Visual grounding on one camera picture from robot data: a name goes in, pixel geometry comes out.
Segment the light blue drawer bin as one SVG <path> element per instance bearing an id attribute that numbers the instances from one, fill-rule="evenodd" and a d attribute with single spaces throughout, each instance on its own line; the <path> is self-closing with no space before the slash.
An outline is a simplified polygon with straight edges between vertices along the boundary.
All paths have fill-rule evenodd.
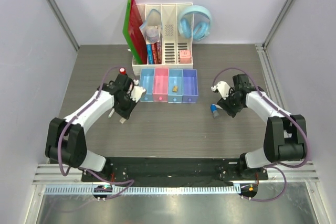
<path id="1" fill-rule="evenodd" d="M 154 89 L 154 68 L 144 68 L 140 73 L 139 85 L 146 89 L 145 94 L 140 99 L 141 102 L 153 102 L 153 89 Z"/>

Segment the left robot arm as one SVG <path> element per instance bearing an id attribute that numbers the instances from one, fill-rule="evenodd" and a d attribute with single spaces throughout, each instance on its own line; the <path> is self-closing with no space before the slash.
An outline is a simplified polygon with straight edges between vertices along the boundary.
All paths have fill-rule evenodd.
<path id="1" fill-rule="evenodd" d="M 139 82 L 127 74 L 118 74 L 114 81 L 102 83 L 93 96 L 78 110 L 65 118 L 54 118 L 49 123 L 45 155 L 71 168 L 93 171 L 98 180 L 105 182 L 112 174 L 108 159 L 87 149 L 86 133 L 107 111 L 112 110 L 127 120 L 146 92 Z"/>

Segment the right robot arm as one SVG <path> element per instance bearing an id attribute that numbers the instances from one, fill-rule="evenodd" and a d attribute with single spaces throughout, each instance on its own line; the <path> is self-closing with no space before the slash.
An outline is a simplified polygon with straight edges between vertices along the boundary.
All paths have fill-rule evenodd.
<path id="1" fill-rule="evenodd" d="M 242 109 L 253 110 L 266 124 L 263 146 L 243 153 L 237 163 L 237 173 L 242 179 L 251 179 L 264 168 L 287 161 L 306 162 L 308 138 L 306 121 L 302 115 L 283 110 L 270 100 L 248 75 L 233 76 L 233 86 L 225 81 L 213 83 L 211 90 L 221 98 L 217 106 L 234 118 Z"/>

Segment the purple drawer bin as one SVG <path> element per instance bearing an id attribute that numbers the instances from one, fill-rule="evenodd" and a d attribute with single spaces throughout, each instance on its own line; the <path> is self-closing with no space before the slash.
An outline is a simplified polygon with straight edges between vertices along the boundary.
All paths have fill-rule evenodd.
<path id="1" fill-rule="evenodd" d="M 198 78 L 196 69 L 183 69 L 182 103 L 196 103 L 198 100 Z"/>

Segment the pink drawer bin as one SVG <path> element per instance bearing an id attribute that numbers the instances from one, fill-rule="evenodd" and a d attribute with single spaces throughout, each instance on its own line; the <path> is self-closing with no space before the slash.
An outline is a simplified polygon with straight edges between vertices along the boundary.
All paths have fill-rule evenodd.
<path id="1" fill-rule="evenodd" d="M 153 99 L 155 102 L 167 102 L 169 87 L 169 70 L 156 68 L 154 73 Z"/>

